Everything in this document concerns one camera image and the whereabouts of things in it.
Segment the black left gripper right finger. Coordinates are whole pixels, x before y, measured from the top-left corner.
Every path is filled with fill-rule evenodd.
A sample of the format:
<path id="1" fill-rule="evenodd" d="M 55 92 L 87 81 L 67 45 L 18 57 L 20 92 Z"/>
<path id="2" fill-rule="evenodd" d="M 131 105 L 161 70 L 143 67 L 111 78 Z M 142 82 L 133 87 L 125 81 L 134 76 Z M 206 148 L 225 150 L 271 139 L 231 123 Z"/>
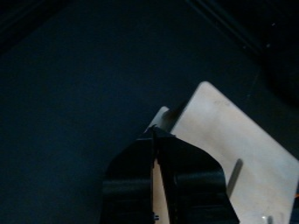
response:
<path id="1" fill-rule="evenodd" d="M 239 224 L 221 163 L 158 127 L 153 137 L 170 224 Z"/>

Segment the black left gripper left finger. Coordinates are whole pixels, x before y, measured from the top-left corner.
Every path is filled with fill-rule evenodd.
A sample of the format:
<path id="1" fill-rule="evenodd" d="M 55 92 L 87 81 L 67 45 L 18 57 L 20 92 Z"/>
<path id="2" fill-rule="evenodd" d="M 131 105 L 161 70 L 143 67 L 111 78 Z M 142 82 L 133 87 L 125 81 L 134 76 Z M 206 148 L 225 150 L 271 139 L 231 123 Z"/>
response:
<path id="1" fill-rule="evenodd" d="M 155 129 L 150 128 L 107 167 L 99 224 L 155 224 L 154 161 Z"/>

